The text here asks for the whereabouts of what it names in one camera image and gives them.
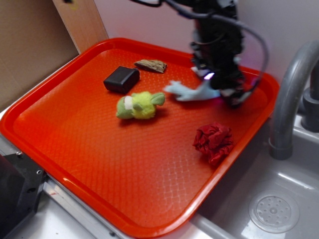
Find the sink drain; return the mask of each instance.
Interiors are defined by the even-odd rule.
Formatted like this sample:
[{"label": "sink drain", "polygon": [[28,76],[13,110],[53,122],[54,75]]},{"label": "sink drain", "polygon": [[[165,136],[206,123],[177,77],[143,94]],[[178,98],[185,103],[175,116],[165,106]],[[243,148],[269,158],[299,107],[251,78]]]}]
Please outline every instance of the sink drain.
[{"label": "sink drain", "polygon": [[249,205],[253,223],[269,233],[284,233],[292,229],[299,219],[295,200],[279,191],[264,191],[256,195]]}]

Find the light blue glove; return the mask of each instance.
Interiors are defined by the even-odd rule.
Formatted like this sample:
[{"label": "light blue glove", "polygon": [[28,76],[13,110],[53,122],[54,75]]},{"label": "light blue glove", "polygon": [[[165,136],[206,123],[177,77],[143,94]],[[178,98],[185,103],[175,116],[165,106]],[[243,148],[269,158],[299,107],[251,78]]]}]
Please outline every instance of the light blue glove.
[{"label": "light blue glove", "polygon": [[174,94],[178,101],[204,101],[220,96],[219,90],[211,88],[209,80],[204,80],[196,90],[182,85],[180,81],[171,81],[164,91]]}]

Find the orange tray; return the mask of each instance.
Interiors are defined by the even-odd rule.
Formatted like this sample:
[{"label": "orange tray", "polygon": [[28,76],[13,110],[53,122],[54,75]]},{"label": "orange tray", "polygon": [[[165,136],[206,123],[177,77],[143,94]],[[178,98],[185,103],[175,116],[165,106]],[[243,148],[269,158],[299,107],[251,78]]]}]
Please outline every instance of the orange tray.
[{"label": "orange tray", "polygon": [[[128,93],[161,92],[170,80],[195,89],[191,55],[128,39],[103,41],[72,60],[15,103],[1,133],[53,178],[135,238],[165,235],[190,219],[273,110],[278,84],[265,74],[238,109],[216,98],[178,102],[166,94],[155,118],[120,120],[123,96],[103,85],[119,66],[141,59],[167,63],[164,74],[140,70]],[[248,82],[258,72],[242,68]],[[212,167],[192,146],[196,130],[219,122],[235,146]]]}]

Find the crumpled red fabric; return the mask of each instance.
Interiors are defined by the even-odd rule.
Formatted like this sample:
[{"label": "crumpled red fabric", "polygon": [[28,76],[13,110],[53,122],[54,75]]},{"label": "crumpled red fabric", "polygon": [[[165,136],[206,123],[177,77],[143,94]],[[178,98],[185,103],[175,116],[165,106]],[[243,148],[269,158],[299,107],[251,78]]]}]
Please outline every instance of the crumpled red fabric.
[{"label": "crumpled red fabric", "polygon": [[195,149],[209,156],[213,166],[224,159],[234,147],[231,128],[214,122],[204,125],[196,131]]}]

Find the gray sink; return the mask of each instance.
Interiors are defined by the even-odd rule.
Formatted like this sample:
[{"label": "gray sink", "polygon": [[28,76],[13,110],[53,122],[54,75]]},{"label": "gray sink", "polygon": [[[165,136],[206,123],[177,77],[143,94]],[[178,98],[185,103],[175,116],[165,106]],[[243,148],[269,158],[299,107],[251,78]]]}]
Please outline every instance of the gray sink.
[{"label": "gray sink", "polygon": [[319,136],[294,128],[294,151],[276,160],[266,123],[199,208],[237,239],[319,238]]}]

